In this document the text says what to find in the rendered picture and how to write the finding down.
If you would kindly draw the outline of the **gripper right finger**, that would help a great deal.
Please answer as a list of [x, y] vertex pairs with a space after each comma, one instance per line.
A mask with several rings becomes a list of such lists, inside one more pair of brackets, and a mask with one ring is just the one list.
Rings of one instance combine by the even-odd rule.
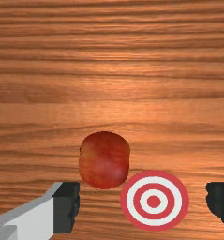
[[210, 182], [205, 188], [208, 209], [224, 224], [224, 182]]

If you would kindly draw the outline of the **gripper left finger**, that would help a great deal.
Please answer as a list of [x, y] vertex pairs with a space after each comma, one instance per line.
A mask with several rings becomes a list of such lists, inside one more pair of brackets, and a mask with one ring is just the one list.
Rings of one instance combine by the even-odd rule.
[[80, 184], [55, 182], [41, 197], [0, 216], [0, 240], [50, 240], [70, 233], [80, 208]]

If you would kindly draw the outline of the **red apple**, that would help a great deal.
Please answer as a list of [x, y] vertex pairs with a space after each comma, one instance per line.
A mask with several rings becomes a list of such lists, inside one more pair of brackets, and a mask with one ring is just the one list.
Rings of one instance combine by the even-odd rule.
[[127, 180], [129, 155], [129, 144], [120, 135], [109, 131], [92, 133], [80, 147], [80, 176], [94, 188], [119, 187]]

